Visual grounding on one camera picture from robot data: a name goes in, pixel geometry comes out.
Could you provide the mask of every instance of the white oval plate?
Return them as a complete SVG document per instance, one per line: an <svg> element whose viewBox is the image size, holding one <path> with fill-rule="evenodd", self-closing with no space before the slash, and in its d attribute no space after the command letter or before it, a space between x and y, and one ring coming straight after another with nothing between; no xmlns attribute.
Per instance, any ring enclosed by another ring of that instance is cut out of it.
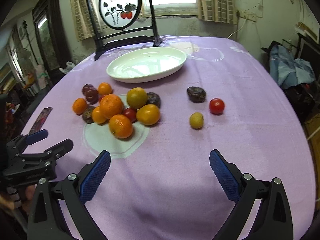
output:
<svg viewBox="0 0 320 240"><path fill-rule="evenodd" d="M175 73L186 60L187 55L175 48L137 49L112 61L107 67L107 74L124 83L148 82Z"/></svg>

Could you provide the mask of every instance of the purple tablecloth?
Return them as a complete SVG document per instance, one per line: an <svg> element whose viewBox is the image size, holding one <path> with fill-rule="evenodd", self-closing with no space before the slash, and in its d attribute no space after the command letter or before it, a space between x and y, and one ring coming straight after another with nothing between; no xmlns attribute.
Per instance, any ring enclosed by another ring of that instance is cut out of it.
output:
<svg viewBox="0 0 320 240"><path fill-rule="evenodd" d="M97 61L89 56L52 88L30 118L23 133L29 132L44 107L53 107L43 125L48 138L26 152L43 152L66 138L73 140L73 150L57 161L58 179L64 179L92 162L102 147L110 151L111 167L93 200L85 204L109 240L211 240L234 206L209 165L211 150L218 149L228 162L256 179L281 178L294 239L299 239L312 221L315 175L305 135L284 93L260 63L232 40L163 39L162 46L188 54L178 72L142 84L117 82L106 74L108 64L119 55L149 44L113 49ZM159 124L152 128L136 124L132 142L111 138L108 125L86 125L72 112L72 103L83 97L84 84L98 87L101 82L110 83L117 95L137 86L159 94ZM189 101L189 86L204 88L207 101ZM223 115L210 114L212 98L224 100ZM204 115L202 130L190 128L188 119L194 112ZM248 234L259 203L240 239ZM65 204L61 205L73 236L80 238Z"/></svg>

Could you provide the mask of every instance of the human hand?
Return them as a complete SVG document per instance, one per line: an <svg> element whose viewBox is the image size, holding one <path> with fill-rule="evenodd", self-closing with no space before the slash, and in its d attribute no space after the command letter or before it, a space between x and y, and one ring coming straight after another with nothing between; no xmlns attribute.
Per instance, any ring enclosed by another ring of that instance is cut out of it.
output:
<svg viewBox="0 0 320 240"><path fill-rule="evenodd" d="M23 192L25 195L25 200L22 202L22 208L26 213L29 213L32 203L32 198L35 193L36 186L31 185L26 187ZM0 192L0 207L3 209L14 210L14 201L10 199L10 195L4 192Z"/></svg>

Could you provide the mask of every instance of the metal screw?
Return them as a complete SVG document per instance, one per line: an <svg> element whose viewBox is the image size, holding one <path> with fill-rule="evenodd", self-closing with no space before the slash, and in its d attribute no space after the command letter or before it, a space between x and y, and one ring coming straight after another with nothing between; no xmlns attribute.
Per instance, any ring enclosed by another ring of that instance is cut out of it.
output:
<svg viewBox="0 0 320 240"><path fill-rule="evenodd" d="M70 175L68 176L68 180L74 180L76 177L77 177L76 174L70 174Z"/></svg>
<svg viewBox="0 0 320 240"><path fill-rule="evenodd" d="M276 184L281 184L281 179L279 179L279 178L274 178L273 181L274 181Z"/></svg>
<svg viewBox="0 0 320 240"><path fill-rule="evenodd" d="M252 176L251 176L249 173L243 174L243 177L244 177L244 179L246 179L246 180L252 179Z"/></svg>
<svg viewBox="0 0 320 240"><path fill-rule="evenodd" d="M45 183L45 178L39 179L39 184L44 184Z"/></svg>

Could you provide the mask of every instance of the plastic bag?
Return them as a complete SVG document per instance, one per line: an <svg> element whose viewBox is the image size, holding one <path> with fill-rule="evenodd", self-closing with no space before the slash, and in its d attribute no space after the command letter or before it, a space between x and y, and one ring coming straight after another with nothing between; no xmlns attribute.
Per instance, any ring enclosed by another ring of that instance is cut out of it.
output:
<svg viewBox="0 0 320 240"><path fill-rule="evenodd" d="M70 72L70 70L72 70L76 65L73 62L67 61L67 67L65 69L63 68L59 68L59 70L63 73L63 74L68 74Z"/></svg>

